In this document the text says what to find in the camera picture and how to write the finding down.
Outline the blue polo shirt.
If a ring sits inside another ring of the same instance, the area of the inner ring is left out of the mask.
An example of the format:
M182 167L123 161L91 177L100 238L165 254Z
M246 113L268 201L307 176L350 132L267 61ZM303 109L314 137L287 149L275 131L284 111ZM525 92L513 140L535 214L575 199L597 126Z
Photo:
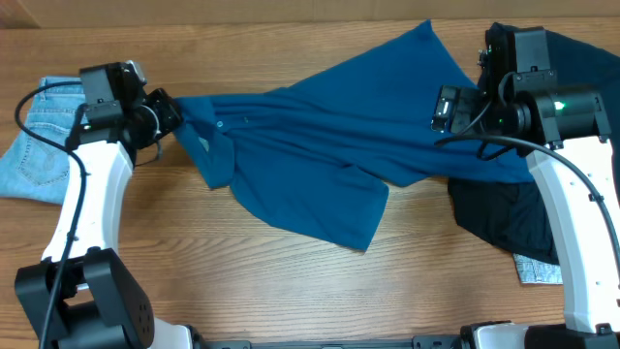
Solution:
M426 21L288 87L181 97L175 135L210 188L230 188L265 223L363 251L391 185L531 178L514 153L484 162L475 141L438 146L445 85L471 81Z

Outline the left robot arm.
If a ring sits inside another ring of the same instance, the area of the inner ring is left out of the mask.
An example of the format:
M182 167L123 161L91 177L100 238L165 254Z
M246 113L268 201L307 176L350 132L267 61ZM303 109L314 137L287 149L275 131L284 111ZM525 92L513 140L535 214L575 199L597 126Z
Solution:
M85 101L60 145L69 185L42 260L21 268L15 293L42 348L202 348L187 325L158 319L117 254L136 154L183 121L164 89L146 93L134 61L83 68Z

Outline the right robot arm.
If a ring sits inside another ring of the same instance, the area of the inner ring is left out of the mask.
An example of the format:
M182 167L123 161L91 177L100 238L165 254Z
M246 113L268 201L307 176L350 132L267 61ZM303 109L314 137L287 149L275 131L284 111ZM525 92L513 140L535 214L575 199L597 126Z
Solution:
M541 27L486 31L483 88L446 85L431 122L443 143L495 143L526 160L559 257L564 320L463 326L453 348L615 348L619 344L619 204L601 93L561 85Z

